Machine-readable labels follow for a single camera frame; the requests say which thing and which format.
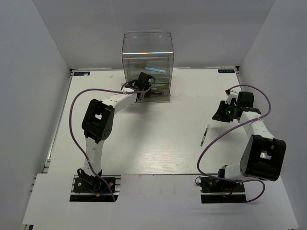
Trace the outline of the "green ink pen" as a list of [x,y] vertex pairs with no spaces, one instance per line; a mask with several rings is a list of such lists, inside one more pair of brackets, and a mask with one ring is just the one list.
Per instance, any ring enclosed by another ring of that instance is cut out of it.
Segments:
[[210,129],[210,124],[207,124],[206,129],[204,131],[204,134],[202,136],[202,140],[201,140],[201,144],[200,144],[201,147],[203,146],[203,144],[205,142],[205,138],[206,138],[206,135],[207,135],[209,129]]

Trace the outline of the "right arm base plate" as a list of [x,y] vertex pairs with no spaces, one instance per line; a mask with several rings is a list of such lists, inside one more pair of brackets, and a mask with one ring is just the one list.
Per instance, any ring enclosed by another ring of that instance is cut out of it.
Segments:
[[210,177],[197,177],[196,186],[201,188],[202,204],[234,204],[247,201],[242,184],[216,180]]

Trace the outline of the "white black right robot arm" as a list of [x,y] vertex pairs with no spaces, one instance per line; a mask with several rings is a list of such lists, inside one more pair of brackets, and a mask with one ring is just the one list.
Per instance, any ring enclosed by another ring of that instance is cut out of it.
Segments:
[[260,110],[253,107],[253,93],[227,90],[226,94],[228,98],[220,102],[213,120],[229,123],[236,119],[243,125],[249,140],[239,163],[219,169],[217,187],[228,191],[234,180],[253,178],[276,181],[282,169],[285,141],[276,139],[266,128]]

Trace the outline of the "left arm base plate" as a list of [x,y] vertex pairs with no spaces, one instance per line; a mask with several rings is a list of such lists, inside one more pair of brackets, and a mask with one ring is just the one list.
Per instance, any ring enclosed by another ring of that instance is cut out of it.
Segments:
[[120,192],[120,175],[107,175],[104,177],[110,186],[113,196],[107,185],[98,180],[98,184],[90,186],[88,183],[75,175],[71,187],[70,202],[94,202],[94,203],[113,203],[117,200]]

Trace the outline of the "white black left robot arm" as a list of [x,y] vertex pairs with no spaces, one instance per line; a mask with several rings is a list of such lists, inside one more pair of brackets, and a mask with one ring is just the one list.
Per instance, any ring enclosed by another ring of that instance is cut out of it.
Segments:
[[153,83],[153,76],[141,72],[138,79],[125,83],[114,95],[90,101],[82,121],[86,141],[85,162],[78,173],[90,191],[97,191],[101,187],[102,150],[105,140],[111,134],[115,114],[148,97]]

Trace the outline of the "clear plastic drawer organizer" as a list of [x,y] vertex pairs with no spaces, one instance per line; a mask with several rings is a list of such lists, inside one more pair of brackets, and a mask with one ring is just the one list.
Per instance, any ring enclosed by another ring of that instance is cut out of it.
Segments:
[[154,77],[146,102],[169,102],[174,66],[172,36],[167,31],[128,31],[122,45],[122,64],[126,81],[140,73]]

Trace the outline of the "green utility knife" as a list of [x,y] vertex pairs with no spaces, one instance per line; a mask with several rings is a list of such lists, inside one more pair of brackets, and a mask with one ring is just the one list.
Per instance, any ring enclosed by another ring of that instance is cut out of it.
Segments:
[[158,83],[158,84],[152,84],[153,88],[165,88],[168,87],[168,84]]

